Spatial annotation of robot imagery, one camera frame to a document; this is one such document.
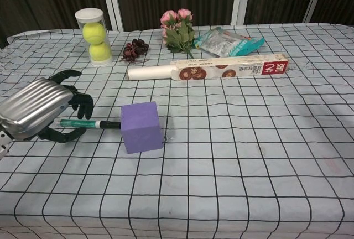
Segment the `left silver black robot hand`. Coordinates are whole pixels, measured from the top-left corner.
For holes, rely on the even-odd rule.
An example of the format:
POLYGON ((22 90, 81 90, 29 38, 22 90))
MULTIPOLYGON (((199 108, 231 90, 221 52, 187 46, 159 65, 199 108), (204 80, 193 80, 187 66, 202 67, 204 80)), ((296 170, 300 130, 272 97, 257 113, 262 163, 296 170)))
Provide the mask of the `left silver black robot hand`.
POLYGON ((93 113, 93 99, 74 86, 61 82, 78 77, 81 72, 64 70, 49 78, 39 78, 1 102, 1 148, 13 140, 30 140, 37 136, 57 143, 79 138, 86 128, 70 133, 56 131, 49 126, 69 106, 77 111, 78 119, 89 120, 93 113))

